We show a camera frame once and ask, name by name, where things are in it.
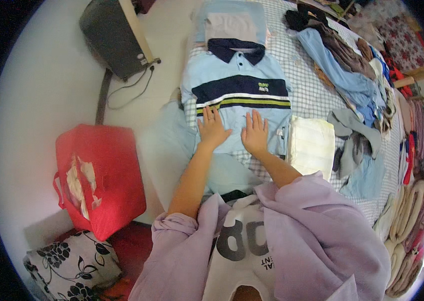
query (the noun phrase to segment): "shirt collar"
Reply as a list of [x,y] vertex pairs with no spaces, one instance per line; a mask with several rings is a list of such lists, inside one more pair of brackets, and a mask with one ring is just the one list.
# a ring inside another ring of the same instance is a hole
[[237,52],[234,49],[244,49],[244,57],[252,65],[260,62],[265,55],[264,45],[239,39],[209,39],[208,47],[210,52],[225,63],[230,63],[232,60],[233,55]]

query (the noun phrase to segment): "purple sleeve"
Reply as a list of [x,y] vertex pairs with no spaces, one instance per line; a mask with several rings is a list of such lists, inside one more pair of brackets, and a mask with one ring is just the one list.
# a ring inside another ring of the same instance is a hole
[[217,222],[229,208],[215,194],[202,205],[197,221],[181,213],[158,216],[152,252],[128,300],[201,300]]
[[324,300],[352,275],[360,300],[383,298],[390,277],[388,251],[360,209],[321,173],[281,189],[264,184],[255,191],[265,207],[275,298]]

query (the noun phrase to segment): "checkered bed sheet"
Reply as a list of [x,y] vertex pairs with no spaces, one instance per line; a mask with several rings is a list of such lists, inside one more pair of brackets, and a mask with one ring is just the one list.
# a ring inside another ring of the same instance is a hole
[[[301,43],[286,32],[284,14],[287,10],[297,10],[297,6],[281,0],[257,0],[264,7],[267,26],[272,35],[268,40],[266,51],[271,53],[281,64],[282,69],[292,84],[293,92],[290,95],[292,114],[304,118],[327,119],[327,115],[332,109],[347,108],[341,97],[325,86],[314,72],[314,62],[302,48]],[[356,35],[335,21],[330,22],[330,26],[336,29],[345,42],[358,51],[355,45]],[[204,47],[192,48],[189,56],[197,55],[206,51]],[[196,108],[195,100],[184,104],[185,118],[190,127],[196,128]],[[384,164],[386,175],[380,196],[375,199],[352,198],[351,200],[359,205],[367,220],[372,226],[384,208],[390,193],[396,193],[398,189],[398,166],[399,166],[399,125],[397,115],[393,118],[393,127],[390,139],[383,139],[381,151],[384,154]],[[335,148],[343,148],[344,140],[335,137]],[[246,151],[232,154],[242,164],[257,174],[263,181],[270,181],[269,174],[263,166]],[[332,172],[330,183],[335,190],[345,184],[347,179],[341,180],[338,174]]]

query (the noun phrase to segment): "white t-shirt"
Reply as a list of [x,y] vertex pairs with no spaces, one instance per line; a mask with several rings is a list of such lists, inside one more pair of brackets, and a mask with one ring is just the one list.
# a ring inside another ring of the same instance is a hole
[[227,213],[209,262],[203,301],[229,301],[239,286],[252,286],[263,301],[275,300],[274,263],[267,248],[264,214],[255,195]]

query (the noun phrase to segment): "green stripe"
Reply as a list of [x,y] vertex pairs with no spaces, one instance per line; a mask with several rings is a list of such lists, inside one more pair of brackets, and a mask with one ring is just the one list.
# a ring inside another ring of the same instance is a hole
[[[245,99],[245,98],[229,98],[222,100],[217,105],[211,105],[210,109],[216,108],[217,110],[220,108],[220,105],[228,105],[228,104],[261,104],[261,105],[281,105],[281,106],[290,106],[290,102],[277,101],[277,100],[263,100],[263,99]],[[197,114],[203,113],[204,109],[197,109]]]

